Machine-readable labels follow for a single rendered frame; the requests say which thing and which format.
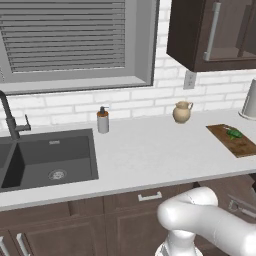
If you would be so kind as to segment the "grey soap dispenser orange collar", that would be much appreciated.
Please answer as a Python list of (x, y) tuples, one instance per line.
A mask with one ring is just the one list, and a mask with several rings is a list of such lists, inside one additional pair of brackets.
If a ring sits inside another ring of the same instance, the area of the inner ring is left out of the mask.
[(101, 134), (109, 132), (109, 113), (104, 106), (97, 112), (97, 128)]

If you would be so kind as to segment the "dark grey sink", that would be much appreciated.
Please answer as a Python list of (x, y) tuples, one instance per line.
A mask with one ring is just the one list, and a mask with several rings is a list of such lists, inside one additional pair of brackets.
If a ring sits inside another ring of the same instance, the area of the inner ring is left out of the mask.
[(0, 138), (0, 193), (98, 178), (92, 129)]

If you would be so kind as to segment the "beige ceramic jug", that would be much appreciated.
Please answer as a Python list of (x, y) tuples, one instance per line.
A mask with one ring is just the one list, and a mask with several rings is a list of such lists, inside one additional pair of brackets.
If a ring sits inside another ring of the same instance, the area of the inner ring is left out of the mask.
[(191, 116), (192, 108), (192, 102), (180, 101), (176, 103), (173, 110), (173, 118), (175, 122), (180, 124), (186, 123)]

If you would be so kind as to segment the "dark grey tap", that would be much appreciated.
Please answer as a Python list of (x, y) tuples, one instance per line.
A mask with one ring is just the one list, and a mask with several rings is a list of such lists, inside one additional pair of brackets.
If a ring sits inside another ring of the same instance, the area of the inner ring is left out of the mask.
[(18, 125), (14, 116), (11, 113), (11, 109), (7, 100), (7, 97), (3, 91), (0, 90), (0, 100), (2, 102), (2, 106), (6, 115), (6, 123), (9, 129), (10, 136), (13, 140), (20, 139), (20, 133), (22, 131), (30, 131), (31, 125), (29, 123), (28, 117), (25, 117), (26, 124), (25, 125)]

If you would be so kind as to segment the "green broccoli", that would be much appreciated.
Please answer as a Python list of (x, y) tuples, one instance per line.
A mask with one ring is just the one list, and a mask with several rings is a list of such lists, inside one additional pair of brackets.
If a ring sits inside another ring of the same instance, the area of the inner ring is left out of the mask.
[(227, 134), (229, 135), (231, 140), (242, 137), (242, 133), (237, 129), (228, 129)]

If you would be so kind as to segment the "grey window with blinds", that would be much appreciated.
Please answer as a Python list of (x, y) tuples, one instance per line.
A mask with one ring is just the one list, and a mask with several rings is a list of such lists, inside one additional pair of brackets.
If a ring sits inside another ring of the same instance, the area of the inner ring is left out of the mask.
[(7, 95), (150, 86), (159, 0), (0, 0)]

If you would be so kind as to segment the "grey wall socket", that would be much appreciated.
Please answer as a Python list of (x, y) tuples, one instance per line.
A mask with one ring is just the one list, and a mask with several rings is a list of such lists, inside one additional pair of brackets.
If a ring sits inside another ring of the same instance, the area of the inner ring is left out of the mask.
[(197, 74), (195, 72), (187, 70), (185, 73), (183, 89), (184, 90), (193, 89), (195, 87), (196, 77), (197, 77)]

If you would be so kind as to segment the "dark brown wall cupboard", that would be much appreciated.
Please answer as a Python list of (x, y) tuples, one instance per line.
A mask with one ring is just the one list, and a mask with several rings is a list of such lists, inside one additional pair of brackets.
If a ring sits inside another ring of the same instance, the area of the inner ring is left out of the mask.
[(190, 71), (196, 47), (196, 24), (191, 0), (172, 0), (167, 54)]

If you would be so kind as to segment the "brown drawer front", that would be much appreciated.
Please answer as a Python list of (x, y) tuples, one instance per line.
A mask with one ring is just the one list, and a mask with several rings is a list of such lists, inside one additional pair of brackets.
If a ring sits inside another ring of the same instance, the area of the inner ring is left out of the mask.
[[(156, 205), (169, 198), (179, 195), (185, 191), (188, 191), (194, 187), (193, 183), (186, 183), (180, 185), (173, 185), (167, 187), (158, 187), (140, 191), (119, 193), (114, 195), (104, 196), (104, 210), (106, 213), (114, 213), (122, 210), (129, 210), (142, 207), (144, 205)], [(154, 195), (156, 192), (162, 193), (162, 198), (152, 201), (138, 201), (138, 195), (143, 196)]]

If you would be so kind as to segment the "glass cupboard door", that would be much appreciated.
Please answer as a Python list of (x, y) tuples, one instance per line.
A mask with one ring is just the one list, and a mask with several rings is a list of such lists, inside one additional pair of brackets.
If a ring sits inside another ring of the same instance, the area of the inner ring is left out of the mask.
[[(191, 71), (256, 69), (256, 0), (191, 0), (197, 37)], [(220, 2), (213, 48), (203, 59), (213, 20), (213, 3)]]

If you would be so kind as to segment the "brown base cupboard door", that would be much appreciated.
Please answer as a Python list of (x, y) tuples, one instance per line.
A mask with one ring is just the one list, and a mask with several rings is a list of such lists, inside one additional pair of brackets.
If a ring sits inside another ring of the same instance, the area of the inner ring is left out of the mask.
[(108, 256), (155, 256), (167, 237), (155, 207), (106, 214), (105, 224)]
[(4, 244), (10, 254), (10, 256), (19, 256), (15, 249), (15, 245), (10, 237), (10, 234), (7, 231), (0, 231), (0, 236), (4, 237)]
[(104, 217), (71, 217), (10, 228), (19, 251), (17, 235), (31, 256), (107, 256)]

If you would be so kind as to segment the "brown wooden cutting board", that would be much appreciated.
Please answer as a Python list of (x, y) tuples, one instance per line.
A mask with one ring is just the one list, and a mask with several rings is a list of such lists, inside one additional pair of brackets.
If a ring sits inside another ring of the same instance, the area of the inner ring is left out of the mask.
[(226, 124), (208, 125), (207, 129), (237, 158), (256, 155), (256, 144), (242, 133), (241, 138), (230, 139), (228, 129), (237, 129)]

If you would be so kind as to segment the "grey metal peeler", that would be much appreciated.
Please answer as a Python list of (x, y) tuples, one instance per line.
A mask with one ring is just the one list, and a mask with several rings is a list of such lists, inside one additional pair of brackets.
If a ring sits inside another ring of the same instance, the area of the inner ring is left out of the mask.
[(250, 210), (247, 210), (245, 208), (242, 208), (238, 205), (238, 203), (234, 200), (231, 200), (230, 203), (229, 203), (229, 207), (228, 209), (231, 211), (231, 212), (241, 212), (243, 213), (244, 215), (247, 215), (253, 219), (256, 219), (256, 213), (253, 213), (252, 211)]

